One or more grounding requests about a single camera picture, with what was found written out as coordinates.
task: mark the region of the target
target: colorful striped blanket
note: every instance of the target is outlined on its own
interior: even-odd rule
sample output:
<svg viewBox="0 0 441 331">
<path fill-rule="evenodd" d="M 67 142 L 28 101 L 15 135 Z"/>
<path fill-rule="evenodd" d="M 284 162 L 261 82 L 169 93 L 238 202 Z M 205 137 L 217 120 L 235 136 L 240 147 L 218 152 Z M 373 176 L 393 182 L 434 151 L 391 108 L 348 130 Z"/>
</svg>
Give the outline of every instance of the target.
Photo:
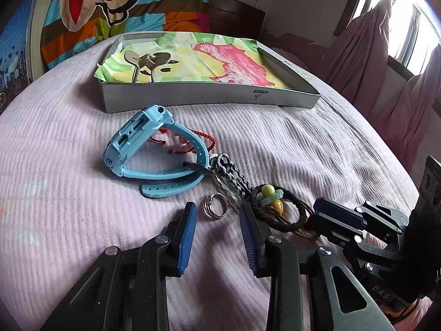
<svg viewBox="0 0 441 331">
<path fill-rule="evenodd" d="M 209 32 L 208 0 L 52 0 L 41 34 L 49 68 L 134 31 Z"/>
</svg>

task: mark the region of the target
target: light blue watch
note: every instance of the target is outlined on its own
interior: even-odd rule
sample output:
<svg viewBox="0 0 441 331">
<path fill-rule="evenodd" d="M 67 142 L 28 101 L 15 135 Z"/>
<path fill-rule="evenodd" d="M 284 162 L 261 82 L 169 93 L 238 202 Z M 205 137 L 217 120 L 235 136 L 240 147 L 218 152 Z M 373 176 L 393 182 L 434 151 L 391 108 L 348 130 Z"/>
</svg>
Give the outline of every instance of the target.
<svg viewBox="0 0 441 331">
<path fill-rule="evenodd" d="M 128 169 L 127 162 L 142 145 L 160 128 L 168 128 L 186 138 L 195 148 L 196 163 L 209 167 L 209 156 L 204 142 L 191 130 L 173 120 L 173 115 L 164 107 L 152 105 L 137 112 L 112 137 L 103 154 L 105 164 L 119 177 L 149 180 L 143 184 L 141 193 L 146 197 L 166 197 L 191 189 L 204 177 L 204 173 L 182 167 L 169 172 L 147 172 Z"/>
</svg>

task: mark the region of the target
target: black braided cord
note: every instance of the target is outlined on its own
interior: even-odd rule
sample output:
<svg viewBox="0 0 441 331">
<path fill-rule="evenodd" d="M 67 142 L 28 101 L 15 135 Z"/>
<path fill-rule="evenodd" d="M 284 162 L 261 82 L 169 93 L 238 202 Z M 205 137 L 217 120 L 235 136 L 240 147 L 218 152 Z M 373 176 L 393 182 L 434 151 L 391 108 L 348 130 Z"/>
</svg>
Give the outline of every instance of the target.
<svg viewBox="0 0 441 331">
<path fill-rule="evenodd" d="M 281 221 L 275 220 L 274 216 L 272 216 L 271 212 L 268 211 L 269 209 L 273 209 L 271 206 L 264 206 L 261 207 L 257 203 L 257 194 L 262 190 L 262 187 L 265 184 L 259 185 L 256 188 L 253 189 L 251 192 L 251 195 L 249 197 L 250 205 L 253 209 L 254 215 L 258 220 L 264 221 L 268 224 L 268 226 L 274 230 L 281 231 L 282 233 L 294 233 L 295 231 L 303 228 L 307 221 L 307 215 L 306 212 L 309 214 L 313 213 L 313 209 L 306 204 L 303 200 L 300 200 L 297 198 L 292 192 L 290 192 L 287 189 L 282 188 L 281 186 L 274 185 L 274 189 L 280 189 L 283 191 L 283 198 L 282 200 L 288 200 L 291 203 L 293 203 L 297 209 L 299 210 L 299 220 L 295 223 L 284 223 Z"/>
</svg>

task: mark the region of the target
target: wooden headboard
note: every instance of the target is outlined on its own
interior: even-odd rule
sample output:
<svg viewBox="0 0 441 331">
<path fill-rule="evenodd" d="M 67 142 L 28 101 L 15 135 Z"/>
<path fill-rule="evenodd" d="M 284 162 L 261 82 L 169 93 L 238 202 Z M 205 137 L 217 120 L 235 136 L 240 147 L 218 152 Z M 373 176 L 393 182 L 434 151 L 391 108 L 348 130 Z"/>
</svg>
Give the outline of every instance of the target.
<svg viewBox="0 0 441 331">
<path fill-rule="evenodd" d="M 236 0 L 209 0 L 211 33 L 258 39 L 265 12 Z"/>
</svg>

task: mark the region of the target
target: box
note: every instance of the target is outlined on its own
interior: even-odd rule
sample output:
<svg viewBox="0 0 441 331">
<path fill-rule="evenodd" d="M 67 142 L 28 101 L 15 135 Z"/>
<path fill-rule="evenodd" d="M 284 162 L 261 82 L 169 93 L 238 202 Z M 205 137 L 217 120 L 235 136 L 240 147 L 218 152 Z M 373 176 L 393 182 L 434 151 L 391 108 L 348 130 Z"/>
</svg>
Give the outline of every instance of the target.
<svg viewBox="0 0 441 331">
<path fill-rule="evenodd" d="M 119 37 L 110 47 L 102 63 L 114 52 L 120 52 L 129 44 L 154 41 L 165 32 L 130 33 Z M 293 64 L 257 42 L 266 63 L 292 90 L 215 81 L 174 81 L 155 83 L 118 83 L 100 80 L 101 93 L 107 113 L 142 109 L 149 105 L 194 105 L 205 103 L 254 103 L 312 108 L 320 93 L 302 76 Z"/>
</svg>

